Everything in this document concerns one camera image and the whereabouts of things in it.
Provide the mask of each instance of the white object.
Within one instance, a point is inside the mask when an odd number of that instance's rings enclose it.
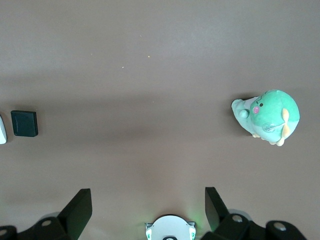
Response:
[[[7,134],[4,122],[0,116],[0,144],[5,144],[7,142]]]
[[[194,240],[196,223],[185,221],[179,216],[166,215],[154,223],[145,224],[147,240]]]

